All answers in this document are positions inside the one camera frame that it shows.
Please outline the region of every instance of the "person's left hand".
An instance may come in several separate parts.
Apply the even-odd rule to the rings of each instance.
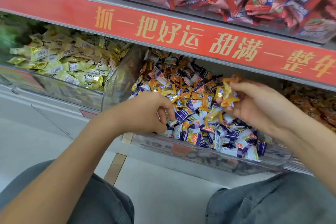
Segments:
[[[165,109],[169,119],[175,120],[173,104],[168,98],[158,92],[144,91],[102,112],[91,122],[95,123],[100,130],[117,130],[118,134],[163,133],[167,130]]]

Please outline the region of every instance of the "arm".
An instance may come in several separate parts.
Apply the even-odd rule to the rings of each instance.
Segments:
[[[73,143],[0,212],[0,223],[66,223],[111,142],[126,132],[163,133],[167,130],[164,109],[169,118],[175,120],[169,99],[159,93],[144,92],[97,115]]]
[[[225,111],[281,141],[336,196],[336,135],[266,85],[242,82],[231,87],[244,96]]]

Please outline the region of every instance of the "gray pants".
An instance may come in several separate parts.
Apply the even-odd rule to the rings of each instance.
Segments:
[[[0,210],[43,172],[51,161],[28,168],[0,193]],[[314,177],[286,173],[234,189],[209,200],[206,224],[333,223],[336,199]],[[71,224],[133,224],[130,198],[93,174],[68,221]]]

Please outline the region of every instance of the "forearm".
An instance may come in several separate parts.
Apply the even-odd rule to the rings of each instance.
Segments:
[[[66,223],[104,152],[118,136],[98,137],[95,121],[0,213],[0,223]]]
[[[336,135],[324,125],[303,115],[293,124],[284,144],[336,196]]]

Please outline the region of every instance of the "tile floor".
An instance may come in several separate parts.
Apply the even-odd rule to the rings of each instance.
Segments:
[[[71,142],[69,138],[0,118],[0,191],[26,168],[56,158]],[[107,151],[95,173],[104,177],[114,156]],[[267,177],[263,174],[258,180]],[[255,179],[233,176],[227,187]],[[224,187],[130,157],[126,158],[115,186],[132,199],[135,224],[204,223],[210,196]]]

